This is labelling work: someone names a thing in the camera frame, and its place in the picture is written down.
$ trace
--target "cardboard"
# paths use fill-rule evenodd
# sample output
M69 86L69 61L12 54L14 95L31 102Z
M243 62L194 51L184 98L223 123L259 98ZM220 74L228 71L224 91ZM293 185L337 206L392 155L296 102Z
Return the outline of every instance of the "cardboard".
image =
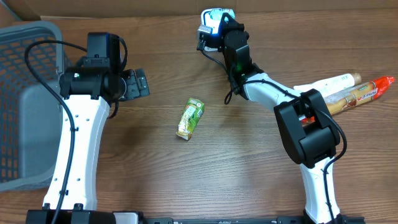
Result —
M70 16L40 16L43 21L54 21L54 20L70 20L70 19L94 19L92 17L70 17Z
M200 14L211 7L241 12L398 8L396 0L5 0L24 20L54 17L137 17Z
M0 4L0 28L11 26L16 20L11 13Z

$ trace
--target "black cable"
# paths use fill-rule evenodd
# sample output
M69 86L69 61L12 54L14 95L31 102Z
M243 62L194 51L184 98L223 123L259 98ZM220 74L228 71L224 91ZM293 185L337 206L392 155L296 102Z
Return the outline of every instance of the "black cable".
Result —
M222 64L219 60L210 57L208 54L204 53L204 51L202 51L202 50L201 50L200 52L201 52L206 58L208 58L208 59L210 59L210 60L216 62L216 63L219 64L219 65L221 65L221 67L223 67L224 71L228 74L228 70L226 69L225 65Z
M109 116L107 119L112 119L112 118L114 118L114 117L117 115L118 110L119 110L119 100L116 100L116 102L114 102L114 110L113 110L113 113L112 113L112 115Z
M63 198L65 196L65 192L67 190L67 185L68 185L68 178L69 178L69 173L70 173L70 167L72 164L72 157L73 157L73 150L75 149L75 122L73 121L73 116L72 113L70 112L67 104L62 100L62 98L60 96L58 96L58 94L51 89L51 87L49 87L47 85L47 83L45 81L43 81L42 78L39 77L39 75L35 72L35 70L32 68L32 65L29 62L29 52L30 50L35 47L36 45L39 44L44 44L44 43L54 43L54 44L63 44L63 45L67 45L67 46L71 46L77 49L80 49L82 51L87 52L87 50L83 47L77 46L75 44L71 44L68 42L64 42L64 41L60 41L60 40L41 40L38 42L34 42L32 44L30 44L26 50L25 50L25 63L27 68L29 69L29 71L32 73L32 75L37 79L37 81L39 81L50 93L51 95L53 95L55 97L55 99L57 99L57 101L62 105L63 109L65 110L65 112L68 115L68 119L70 122L70 148L69 148L69 156L68 156L68 162L67 162L67 168L65 169L65 176L63 177L63 182L62 182L62 188L60 191L60 198L58 200L58 204L57 204L57 208L55 209L55 214L52 218L51 224L55 224L55 222L57 221L58 218L58 214L60 213L61 210L61 206L62 206L62 202L63 202Z
M265 83L265 84L268 84L268 85L274 87L275 89L279 90L280 92L284 93L285 95L287 95L289 97L292 97L292 98L294 98L296 100L300 100L300 101L304 102L309 107L311 107L313 110L321 113L324 117L326 117L336 127L336 129L340 133L341 138L343 140L343 149L341 150L341 152L335 158L333 158L331 161L329 161L326 164L326 166L325 166L325 168L323 170L323 183L325 185L326 202L327 202L327 205L329 207L331 220L332 220L333 223L337 224L337 221L336 221L335 217L333 216L333 210L331 209L331 203L330 203L330 198L329 198L329 190L328 190L328 181L327 181L326 175L328 174L327 170L328 170L329 166L332 165L332 163L336 162L338 159L340 159L344 155L346 150L347 150L347 138L346 138L343 130L337 124L337 122L331 116L327 115L325 112L320 111L319 109L312 107L312 105L309 102L305 101L304 99L302 99L302 98L300 98L300 97L298 97L296 95L293 95L293 94L289 93L287 90L284 90L283 88L281 88L279 85L276 85L275 83L270 82L270 81L266 81L266 80L250 80L250 81L242 82L242 84L232 88L231 91L229 91L229 93L225 96L224 104L227 105L231 101L232 93L235 90L237 90L238 88L243 88L243 85L250 84L250 83Z
M233 78L232 75L233 75L234 70L235 70L235 66L233 65L233 66L231 66L231 69L229 70L228 81L231 81L231 78ZM237 90L238 88L239 88L239 86L236 86L235 88L231 89L231 91L225 96L225 99L224 99L225 105L227 105L231 101L232 93L235 90Z
M119 41L120 43L122 43L123 48L124 48L124 58L123 58L123 62L120 65L120 71L119 72L123 72L124 68L126 68L126 64L127 64L127 46L125 41L123 40L123 38L119 37Z

